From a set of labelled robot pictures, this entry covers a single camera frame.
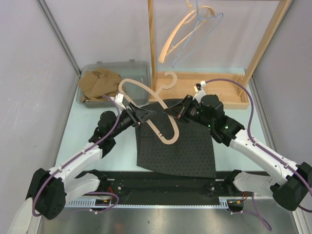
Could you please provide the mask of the light wooden hanger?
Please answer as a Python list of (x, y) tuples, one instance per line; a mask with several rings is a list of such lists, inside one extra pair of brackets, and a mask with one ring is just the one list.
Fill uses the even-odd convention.
[[(140, 88), (144, 89), (145, 91), (147, 91), (152, 97), (156, 98), (157, 102), (160, 104), (160, 106), (163, 108), (163, 110), (167, 109), (168, 106), (166, 105), (166, 103), (163, 101), (163, 99), (159, 96), (159, 93), (162, 90), (169, 90), (171, 88), (173, 88), (177, 82), (177, 76), (175, 74), (175, 72), (173, 71), (169, 71), (169, 72), (165, 72), (164, 75), (166, 76), (172, 76), (172, 82), (169, 85), (161, 85), (160, 88), (158, 88), (156, 91), (153, 91), (151, 88), (149, 88), (148, 86), (133, 80), (133, 79), (123, 79), (119, 86), (118, 86), (118, 91), (119, 93), (123, 94), (124, 97), (126, 98), (127, 101), (133, 103), (134, 105), (136, 105), (136, 103), (126, 94), (125, 91), (123, 91), (123, 85), (124, 83), (132, 83), (136, 86), (139, 86)], [(179, 128), (177, 126), (177, 123), (175, 121), (175, 119), (172, 116), (168, 116), (169, 121), (172, 125), (173, 131), (174, 131), (174, 136), (171, 139), (166, 139), (163, 134), (160, 132), (160, 130), (153, 124), (153, 122), (151, 120), (147, 121), (147, 124), (149, 125), (149, 127), (154, 131), (154, 133), (156, 134), (156, 136), (161, 140), (162, 143), (167, 144), (167, 145), (171, 145), (174, 144), (178, 138), (179, 138)]]

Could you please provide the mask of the dark grey dotted skirt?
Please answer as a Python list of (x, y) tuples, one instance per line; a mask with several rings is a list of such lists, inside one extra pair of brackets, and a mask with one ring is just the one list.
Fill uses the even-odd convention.
[(164, 144), (147, 123), (136, 127), (137, 166), (173, 176), (216, 177), (210, 130), (189, 121), (177, 121), (178, 140)]

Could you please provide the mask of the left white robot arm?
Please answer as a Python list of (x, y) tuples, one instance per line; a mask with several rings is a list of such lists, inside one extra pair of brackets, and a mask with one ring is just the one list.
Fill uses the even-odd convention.
[(110, 153), (117, 135), (147, 122), (155, 114), (132, 103), (116, 114), (103, 112), (88, 143), (76, 155), (49, 170), (39, 168), (34, 172), (26, 195), (27, 200), (32, 200), (32, 215), (51, 220), (61, 213), (66, 203), (82, 195), (104, 194), (108, 189), (104, 176), (96, 170), (83, 176), (79, 174)]

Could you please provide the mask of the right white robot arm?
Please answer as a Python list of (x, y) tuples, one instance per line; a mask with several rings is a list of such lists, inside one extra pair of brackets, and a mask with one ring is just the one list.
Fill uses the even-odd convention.
[(297, 164), (257, 141), (245, 127), (225, 115), (223, 103), (216, 95), (201, 98), (187, 95), (164, 113), (182, 122), (192, 120), (210, 129), (212, 138), (255, 162), (268, 175), (252, 175), (234, 170), (225, 183), (229, 195), (253, 192), (272, 197), (281, 207), (295, 211), (312, 189), (312, 167)]

